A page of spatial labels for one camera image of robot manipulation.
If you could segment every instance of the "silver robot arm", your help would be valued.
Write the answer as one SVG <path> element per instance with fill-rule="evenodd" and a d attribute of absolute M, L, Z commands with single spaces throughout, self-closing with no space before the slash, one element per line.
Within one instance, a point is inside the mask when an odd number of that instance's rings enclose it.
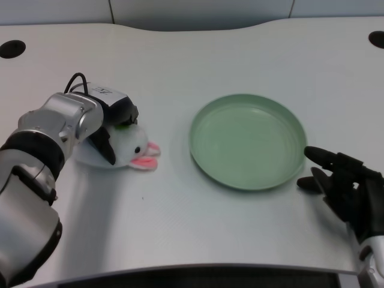
<path fill-rule="evenodd" d="M 103 123 L 100 103 L 56 93 L 24 114 L 0 148 L 0 286 L 30 280 L 56 248 L 62 233 L 55 181 L 73 146 Z"/>

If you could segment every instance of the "black cable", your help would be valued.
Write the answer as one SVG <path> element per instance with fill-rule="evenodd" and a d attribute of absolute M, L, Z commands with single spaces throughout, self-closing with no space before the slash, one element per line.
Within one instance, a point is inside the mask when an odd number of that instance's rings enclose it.
<path fill-rule="evenodd" d="M 112 18 L 112 23 L 115 24 L 115 18 L 113 16 L 113 10 L 112 10 L 112 5 L 110 3 L 110 0 L 108 0 L 108 3 L 109 3 L 109 11 L 110 11 L 110 16 Z"/>
<path fill-rule="evenodd" d="M 67 87 L 65 87 L 64 93 L 68 93 L 68 91 L 69 91 L 70 88 L 71 88 L 71 85 L 72 85 L 73 81 L 74 81 L 76 78 L 78 78 L 79 76 L 80 76 L 80 77 L 82 78 L 82 80 L 83 80 L 84 94 L 85 94 L 86 96 L 89 95 L 89 94 L 88 94 L 88 85 L 86 84 L 86 79 L 85 79 L 85 76 L 84 76 L 83 73 L 76 73 L 75 75 L 72 76 L 71 80 L 70 80 L 70 81 L 68 82 L 68 84 L 67 84 Z"/>

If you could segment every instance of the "black grommet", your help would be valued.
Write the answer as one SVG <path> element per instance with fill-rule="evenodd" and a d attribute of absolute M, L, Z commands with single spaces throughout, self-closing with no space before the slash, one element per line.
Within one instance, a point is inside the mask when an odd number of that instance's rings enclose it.
<path fill-rule="evenodd" d="M 368 36 L 368 39 L 376 47 L 384 49 L 384 31 L 374 31 Z"/>
<path fill-rule="evenodd" d="M 5 59 L 20 56 L 25 51 L 25 43 L 20 40 L 5 42 L 0 46 L 0 57 Z"/>

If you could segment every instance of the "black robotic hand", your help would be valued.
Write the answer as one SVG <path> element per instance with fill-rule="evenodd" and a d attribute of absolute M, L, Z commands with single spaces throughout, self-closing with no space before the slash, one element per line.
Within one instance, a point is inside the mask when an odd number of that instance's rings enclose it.
<path fill-rule="evenodd" d="M 313 176 L 298 179 L 297 185 L 324 194 L 325 203 L 342 221 L 350 223 L 359 243 L 372 236 L 384 235 L 384 179 L 381 173 L 342 153 L 308 146 L 304 154 L 333 174 L 327 176 L 321 169 L 312 167 Z"/>
<path fill-rule="evenodd" d="M 91 145 L 112 165 L 116 163 L 116 156 L 109 143 L 108 125 L 137 124 L 139 111 L 129 97 L 116 90 L 87 83 L 88 97 L 98 101 L 103 108 L 103 126 L 88 137 Z M 84 94 L 84 85 L 78 84 L 70 89 L 72 93 Z"/>

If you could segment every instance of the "bunny ear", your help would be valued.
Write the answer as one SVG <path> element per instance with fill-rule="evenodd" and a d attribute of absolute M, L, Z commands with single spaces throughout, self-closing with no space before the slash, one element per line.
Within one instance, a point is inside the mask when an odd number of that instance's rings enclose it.
<path fill-rule="evenodd" d="M 115 165 L 116 156 L 109 143 L 110 135 L 104 127 L 100 127 L 95 133 L 88 137 L 91 145 L 111 164 Z"/>
<path fill-rule="evenodd" d="M 157 168 L 157 160 L 153 157 L 140 157 L 130 161 L 128 166 L 140 170 L 155 170 Z"/>

